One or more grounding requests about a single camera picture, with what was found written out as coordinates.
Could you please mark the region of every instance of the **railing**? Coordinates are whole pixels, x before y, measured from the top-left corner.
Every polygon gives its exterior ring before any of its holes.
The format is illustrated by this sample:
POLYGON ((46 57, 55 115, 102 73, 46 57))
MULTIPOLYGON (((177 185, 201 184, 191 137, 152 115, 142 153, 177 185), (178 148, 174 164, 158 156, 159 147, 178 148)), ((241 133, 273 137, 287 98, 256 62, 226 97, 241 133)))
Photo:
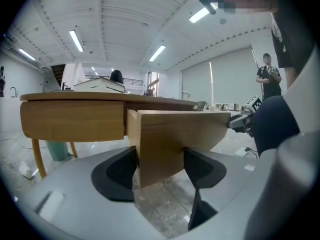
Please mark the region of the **railing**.
MULTIPOLYGON (((97 79, 97 78, 107 78, 109 79, 110 76, 104 76, 104 75, 89 75, 86 74, 85 78, 87 80, 92 80, 92 79, 97 79)), ((123 85, 125 86, 137 86, 137 87, 142 87, 143 86, 144 81, 142 80, 136 80, 136 79, 130 79, 130 78, 124 78, 123 79, 123 85)))

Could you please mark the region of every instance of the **sink faucet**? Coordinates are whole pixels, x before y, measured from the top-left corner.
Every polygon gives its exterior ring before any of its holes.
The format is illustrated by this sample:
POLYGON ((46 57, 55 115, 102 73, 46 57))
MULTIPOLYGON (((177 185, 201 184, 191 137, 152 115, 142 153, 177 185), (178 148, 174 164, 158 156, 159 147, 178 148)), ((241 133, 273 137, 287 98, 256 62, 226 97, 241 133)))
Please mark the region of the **sink faucet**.
POLYGON ((15 87, 11 87, 10 90, 11 90, 12 88, 14 89, 14 96, 11 96, 11 98, 17 98, 17 97, 18 97, 17 89, 16 89, 15 87))

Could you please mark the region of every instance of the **wooden table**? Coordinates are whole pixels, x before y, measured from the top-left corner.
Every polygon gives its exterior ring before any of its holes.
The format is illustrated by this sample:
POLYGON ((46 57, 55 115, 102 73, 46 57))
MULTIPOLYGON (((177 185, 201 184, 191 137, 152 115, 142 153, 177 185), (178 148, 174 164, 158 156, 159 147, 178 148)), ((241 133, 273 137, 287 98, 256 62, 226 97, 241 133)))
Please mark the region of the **wooden table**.
POLYGON ((61 91, 20 97, 21 125, 40 176, 46 176, 39 140, 104 142, 128 135, 139 156, 141 187, 184 168, 183 147, 212 149, 226 134, 229 113, 193 111, 196 102, 105 92, 61 91))

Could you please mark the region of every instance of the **ceiling light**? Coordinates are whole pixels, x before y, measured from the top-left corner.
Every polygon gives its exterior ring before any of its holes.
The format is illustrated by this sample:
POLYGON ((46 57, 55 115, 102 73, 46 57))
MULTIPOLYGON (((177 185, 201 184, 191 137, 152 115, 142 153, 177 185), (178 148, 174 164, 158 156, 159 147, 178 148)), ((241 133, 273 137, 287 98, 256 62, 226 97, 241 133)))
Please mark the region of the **ceiling light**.
POLYGON ((24 54, 25 56, 27 56, 29 59, 35 61, 36 59, 34 57, 32 57, 29 53, 25 52, 24 50, 22 49, 19 49, 19 52, 24 54))
POLYGON ((209 14, 209 11, 207 10, 207 8, 203 8, 200 11, 198 11, 195 15, 193 15, 189 21, 191 21, 192 23, 196 23, 198 20, 200 20, 201 18, 203 18, 204 16, 206 16, 207 14, 209 14))
POLYGON ((218 6, 215 3, 212 2, 211 5, 212 5, 213 9, 215 9, 215 10, 218 9, 218 6))
POLYGON ((70 35, 71 35, 76 47, 78 48, 79 52, 82 53, 84 51, 84 49, 82 48, 81 43, 79 42, 79 39, 78 39, 77 34, 76 34, 76 31, 75 30, 70 30, 69 33, 70 33, 70 35))
POLYGON ((153 62, 165 48, 166 48, 165 46, 161 45, 160 48, 158 50, 156 50, 154 55, 152 55, 152 57, 149 59, 149 61, 153 62))

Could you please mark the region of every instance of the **table leg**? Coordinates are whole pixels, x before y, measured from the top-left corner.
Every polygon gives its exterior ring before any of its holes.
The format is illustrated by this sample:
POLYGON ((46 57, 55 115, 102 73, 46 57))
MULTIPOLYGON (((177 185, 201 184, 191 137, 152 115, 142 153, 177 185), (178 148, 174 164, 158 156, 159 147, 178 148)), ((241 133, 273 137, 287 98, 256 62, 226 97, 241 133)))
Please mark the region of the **table leg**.
POLYGON ((77 158, 78 155, 77 155, 75 143, 74 143, 74 142, 70 142, 70 146, 71 146, 71 149, 72 149, 73 156, 74 156, 75 158, 77 158))
POLYGON ((44 167, 44 162, 42 161, 41 152, 40 152, 40 146, 39 146, 39 140, 32 138, 32 148, 33 148, 33 154, 36 166, 39 169, 39 174, 41 178, 44 178, 47 176, 46 169, 44 167))

